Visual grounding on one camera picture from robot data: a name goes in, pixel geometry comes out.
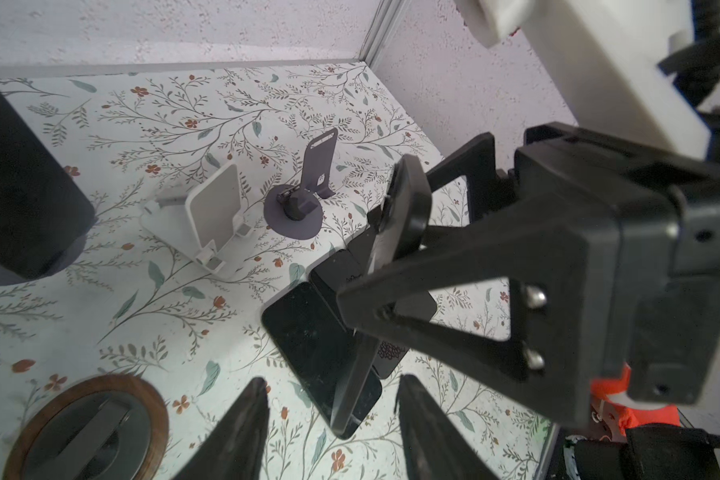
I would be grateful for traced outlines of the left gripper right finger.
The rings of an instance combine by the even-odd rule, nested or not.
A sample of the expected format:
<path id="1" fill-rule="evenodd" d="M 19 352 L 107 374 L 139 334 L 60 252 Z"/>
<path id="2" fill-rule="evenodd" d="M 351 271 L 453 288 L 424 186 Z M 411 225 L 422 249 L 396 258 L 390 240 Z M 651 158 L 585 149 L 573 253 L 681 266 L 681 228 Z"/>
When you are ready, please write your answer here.
<path id="1" fill-rule="evenodd" d="M 417 377 L 400 377 L 395 411 L 409 479 L 496 477 Z"/>

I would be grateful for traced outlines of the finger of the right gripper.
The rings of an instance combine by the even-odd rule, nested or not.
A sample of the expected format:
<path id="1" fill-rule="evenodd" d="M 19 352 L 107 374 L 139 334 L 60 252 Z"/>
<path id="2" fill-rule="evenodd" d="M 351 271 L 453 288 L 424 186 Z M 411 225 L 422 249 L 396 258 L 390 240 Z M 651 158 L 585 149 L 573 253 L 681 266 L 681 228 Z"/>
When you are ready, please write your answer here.
<path id="1" fill-rule="evenodd" d="M 426 177 L 432 191 L 464 178 L 471 223 L 516 201 L 513 179 L 496 168 L 495 138 L 489 132 L 475 136 L 430 169 Z"/>
<path id="2" fill-rule="evenodd" d="M 551 194 L 439 229 L 405 257 L 411 281 L 387 306 L 382 340 L 448 367 L 563 424 L 585 416 L 594 374 L 588 292 L 592 212 Z"/>

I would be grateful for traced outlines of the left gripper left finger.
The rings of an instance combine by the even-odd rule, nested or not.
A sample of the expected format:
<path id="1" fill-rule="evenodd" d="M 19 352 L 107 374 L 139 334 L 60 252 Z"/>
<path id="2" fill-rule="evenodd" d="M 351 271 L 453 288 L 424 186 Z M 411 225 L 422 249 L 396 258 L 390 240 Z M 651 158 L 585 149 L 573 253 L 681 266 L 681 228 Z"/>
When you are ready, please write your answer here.
<path id="1" fill-rule="evenodd" d="M 174 479 L 259 479 L 270 416 L 266 387 L 254 377 Z"/>

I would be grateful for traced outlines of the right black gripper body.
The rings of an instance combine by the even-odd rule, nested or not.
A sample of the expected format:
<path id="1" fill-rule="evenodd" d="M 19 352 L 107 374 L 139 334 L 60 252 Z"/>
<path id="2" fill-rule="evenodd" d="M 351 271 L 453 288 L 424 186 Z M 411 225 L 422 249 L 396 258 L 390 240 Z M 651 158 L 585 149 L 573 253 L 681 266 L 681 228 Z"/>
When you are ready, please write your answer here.
<path id="1" fill-rule="evenodd" d="M 564 424 L 593 382 L 695 404 L 720 337 L 720 165 L 561 123 L 514 157 L 515 401 Z"/>

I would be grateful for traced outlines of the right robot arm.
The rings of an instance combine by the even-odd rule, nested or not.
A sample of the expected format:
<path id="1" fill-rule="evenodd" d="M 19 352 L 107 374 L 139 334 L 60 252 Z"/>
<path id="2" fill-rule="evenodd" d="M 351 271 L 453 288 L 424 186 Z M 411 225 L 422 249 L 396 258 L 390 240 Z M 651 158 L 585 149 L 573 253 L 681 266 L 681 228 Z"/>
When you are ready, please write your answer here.
<path id="1" fill-rule="evenodd" d="M 670 82 L 720 65 L 720 1 L 462 1 L 485 46 L 519 28 L 576 119 L 529 129 L 513 169 L 478 136 L 394 167 L 367 273 L 337 295 L 356 336 L 328 415 L 349 424 L 382 341 L 563 425 L 591 383 L 695 404 L 720 342 L 720 155 Z"/>

